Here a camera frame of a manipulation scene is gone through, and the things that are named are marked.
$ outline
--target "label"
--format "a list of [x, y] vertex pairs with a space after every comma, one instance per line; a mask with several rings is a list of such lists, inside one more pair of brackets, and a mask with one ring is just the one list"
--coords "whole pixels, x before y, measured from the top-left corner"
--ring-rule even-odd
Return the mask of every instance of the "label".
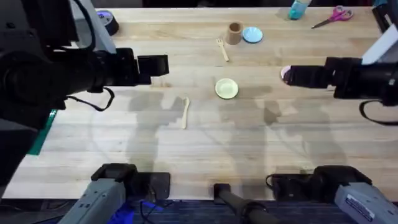
[[367, 221], [371, 222], [374, 220], [374, 213], [366, 208], [361, 202], [356, 200], [352, 195], [347, 195], [346, 203], [361, 214]]

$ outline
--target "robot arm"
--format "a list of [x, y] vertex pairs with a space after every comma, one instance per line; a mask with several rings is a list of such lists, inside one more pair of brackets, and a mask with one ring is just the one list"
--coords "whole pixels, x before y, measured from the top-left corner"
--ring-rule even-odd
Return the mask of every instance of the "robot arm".
[[[338, 99], [367, 99], [384, 106], [397, 106], [398, 1], [390, 0], [388, 5], [379, 6], [373, 12], [384, 33], [362, 58], [329, 57], [324, 66], [293, 65], [281, 73], [283, 81], [305, 88], [327, 88], [331, 85], [336, 87], [334, 97]], [[383, 125], [398, 125], [398, 122], [368, 118], [364, 112], [368, 102], [359, 107], [365, 118]]]
[[[66, 48], [71, 42], [79, 49]], [[148, 85], [168, 72], [167, 55], [134, 58], [132, 49], [117, 49], [89, 0], [0, 1], [0, 198], [69, 95], [105, 89], [110, 106], [105, 86]]]

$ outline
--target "pink object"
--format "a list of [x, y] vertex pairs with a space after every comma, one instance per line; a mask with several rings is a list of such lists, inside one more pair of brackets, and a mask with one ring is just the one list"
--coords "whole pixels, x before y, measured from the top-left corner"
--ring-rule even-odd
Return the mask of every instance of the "pink object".
[[325, 21], [322, 21], [318, 23], [317, 25], [311, 27], [311, 29], [315, 29], [321, 26], [324, 26], [326, 24], [329, 24], [331, 22], [336, 22], [336, 21], [348, 21], [354, 16], [354, 11], [351, 9], [346, 9], [344, 6], [336, 6], [333, 9], [333, 15]]

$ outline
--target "small plate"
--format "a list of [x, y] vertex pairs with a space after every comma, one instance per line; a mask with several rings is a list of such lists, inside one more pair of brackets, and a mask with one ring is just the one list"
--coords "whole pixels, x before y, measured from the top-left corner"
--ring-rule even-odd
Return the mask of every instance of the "small plate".
[[282, 68], [282, 70], [280, 71], [280, 77], [282, 78], [282, 80], [284, 79], [285, 74], [290, 70], [291, 67], [291, 65], [288, 65]]
[[216, 93], [222, 99], [232, 99], [239, 91], [238, 84], [230, 78], [223, 78], [216, 83]]
[[257, 27], [247, 27], [243, 30], [243, 39], [249, 43], [258, 43], [262, 40], [262, 37], [262, 31]]

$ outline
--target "yellow bowl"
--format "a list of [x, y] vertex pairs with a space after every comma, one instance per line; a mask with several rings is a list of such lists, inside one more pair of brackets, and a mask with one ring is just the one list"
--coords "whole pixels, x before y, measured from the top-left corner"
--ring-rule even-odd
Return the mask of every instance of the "yellow bowl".
[[216, 83], [216, 93], [222, 99], [232, 99], [239, 91], [238, 84], [230, 78], [223, 78]]

